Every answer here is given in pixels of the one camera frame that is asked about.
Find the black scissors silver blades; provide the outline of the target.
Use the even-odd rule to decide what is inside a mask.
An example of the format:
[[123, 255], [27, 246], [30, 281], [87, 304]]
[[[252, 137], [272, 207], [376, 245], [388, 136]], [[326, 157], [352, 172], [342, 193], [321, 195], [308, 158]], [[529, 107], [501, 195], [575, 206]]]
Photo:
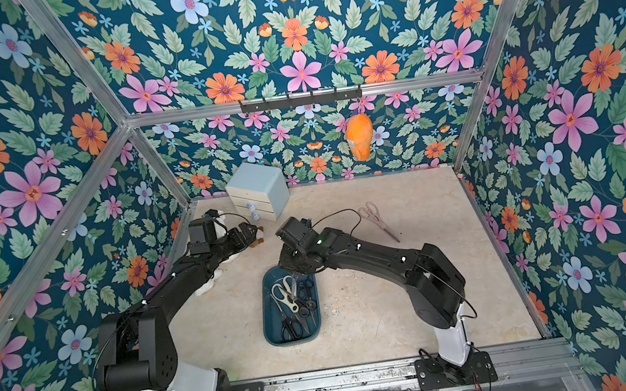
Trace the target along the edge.
[[302, 319], [302, 325], [305, 328], [307, 334], [312, 334], [316, 329], [315, 313], [318, 304], [311, 299], [295, 298], [295, 302], [298, 306], [298, 316]]

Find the pink handled scissors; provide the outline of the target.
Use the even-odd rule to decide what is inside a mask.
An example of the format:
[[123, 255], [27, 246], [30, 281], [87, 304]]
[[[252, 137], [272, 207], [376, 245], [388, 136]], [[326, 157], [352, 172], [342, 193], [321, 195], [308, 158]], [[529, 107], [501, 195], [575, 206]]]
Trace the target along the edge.
[[380, 230], [386, 233], [387, 236], [390, 236], [392, 240], [396, 243], [400, 243], [400, 238], [396, 235], [394, 230], [392, 230], [381, 216], [381, 212], [379, 211], [377, 205], [373, 202], [367, 201], [363, 207], [358, 209], [358, 213], [364, 220], [368, 220], [371, 223], [373, 222]]

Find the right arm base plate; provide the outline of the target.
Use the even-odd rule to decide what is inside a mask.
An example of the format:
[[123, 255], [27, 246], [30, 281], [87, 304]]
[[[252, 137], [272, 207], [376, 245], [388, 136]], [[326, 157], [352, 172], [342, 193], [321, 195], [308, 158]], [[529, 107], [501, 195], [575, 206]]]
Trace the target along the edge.
[[434, 391], [455, 387], [494, 383], [498, 372], [488, 352], [473, 350], [463, 366], [455, 366], [437, 356], [414, 362], [419, 389]]

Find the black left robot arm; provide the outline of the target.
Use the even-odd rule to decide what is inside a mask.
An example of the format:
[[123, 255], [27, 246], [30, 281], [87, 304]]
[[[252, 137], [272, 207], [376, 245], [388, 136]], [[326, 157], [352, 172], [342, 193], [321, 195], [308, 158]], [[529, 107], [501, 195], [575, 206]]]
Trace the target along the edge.
[[99, 391], [217, 391], [221, 372], [179, 357], [170, 324], [221, 264], [257, 242], [260, 228], [241, 223], [222, 236], [192, 231], [187, 251], [164, 280], [137, 305], [107, 315], [99, 326], [95, 369]]

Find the blue black handled scissors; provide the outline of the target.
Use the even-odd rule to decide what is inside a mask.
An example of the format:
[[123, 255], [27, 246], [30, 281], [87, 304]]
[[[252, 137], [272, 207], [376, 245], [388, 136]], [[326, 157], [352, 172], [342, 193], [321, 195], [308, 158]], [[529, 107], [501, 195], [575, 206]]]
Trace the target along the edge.
[[276, 299], [273, 301], [281, 317], [282, 339], [286, 342], [295, 342], [302, 339], [305, 332], [299, 320], [295, 316], [287, 314], [279, 301]]

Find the cream kitchen shears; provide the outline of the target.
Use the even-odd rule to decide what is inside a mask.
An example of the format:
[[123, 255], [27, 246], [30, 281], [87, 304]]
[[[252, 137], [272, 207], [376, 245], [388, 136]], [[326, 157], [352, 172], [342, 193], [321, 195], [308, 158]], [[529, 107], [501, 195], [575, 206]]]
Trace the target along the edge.
[[296, 301], [295, 284], [293, 276], [286, 275], [273, 284], [270, 294], [275, 301], [285, 305], [293, 315], [297, 316], [300, 314], [300, 306]]

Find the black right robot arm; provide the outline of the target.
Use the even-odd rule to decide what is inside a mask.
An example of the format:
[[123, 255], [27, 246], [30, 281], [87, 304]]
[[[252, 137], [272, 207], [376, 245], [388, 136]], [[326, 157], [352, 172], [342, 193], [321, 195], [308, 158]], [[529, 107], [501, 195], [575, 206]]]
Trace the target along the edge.
[[439, 358], [462, 367], [472, 355], [465, 324], [466, 278], [436, 245], [395, 248], [335, 228], [321, 231], [297, 222], [276, 234], [283, 241], [279, 265], [298, 273], [326, 269], [363, 272], [404, 289], [416, 316], [435, 330]]

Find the teal plastic storage box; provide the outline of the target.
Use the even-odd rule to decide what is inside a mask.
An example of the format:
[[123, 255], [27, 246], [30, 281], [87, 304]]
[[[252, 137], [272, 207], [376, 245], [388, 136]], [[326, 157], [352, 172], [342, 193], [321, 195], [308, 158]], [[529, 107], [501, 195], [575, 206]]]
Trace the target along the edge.
[[[302, 339], [295, 341], [295, 342], [286, 342], [284, 339], [282, 339], [281, 317], [279, 316], [278, 310], [276, 309], [274, 305], [274, 301], [273, 301], [274, 299], [272, 295], [270, 294], [271, 287], [273, 286], [273, 284], [286, 275], [293, 276], [294, 280], [296, 281], [295, 287], [296, 287], [297, 298], [300, 297], [298, 296], [298, 282], [300, 282], [300, 280], [308, 276], [313, 278], [314, 283], [315, 283], [314, 284], [314, 288], [315, 288], [314, 296], [316, 297], [317, 303], [319, 304], [315, 313], [316, 329], [310, 335], [307, 334], [307, 331], [305, 331], [304, 326], [302, 325], [301, 317], [299, 317], [298, 315], [297, 316], [293, 315], [292, 312], [288, 308], [286, 308], [285, 305], [282, 304], [286, 313], [289, 315], [295, 316], [299, 320], [299, 322], [301, 323], [304, 329], [305, 335], [302, 337]], [[261, 285], [262, 286], [261, 292], [262, 292], [262, 298], [263, 298], [262, 322], [263, 322], [263, 331], [264, 331], [265, 340], [271, 345], [276, 346], [276, 347], [294, 346], [295, 344], [306, 343], [306, 342], [310, 342], [314, 340], [316, 336], [319, 334], [320, 329], [322, 328], [321, 327], [321, 324], [322, 324], [321, 312], [320, 312], [321, 303], [320, 303], [320, 298], [318, 297], [319, 292], [317, 289], [316, 275], [315, 274], [309, 274], [309, 275], [297, 274], [297, 273], [289, 272], [286, 269], [283, 269], [281, 267], [273, 267], [270, 270], [268, 270], [268, 272], [264, 275], [262, 283], [263, 283]]]

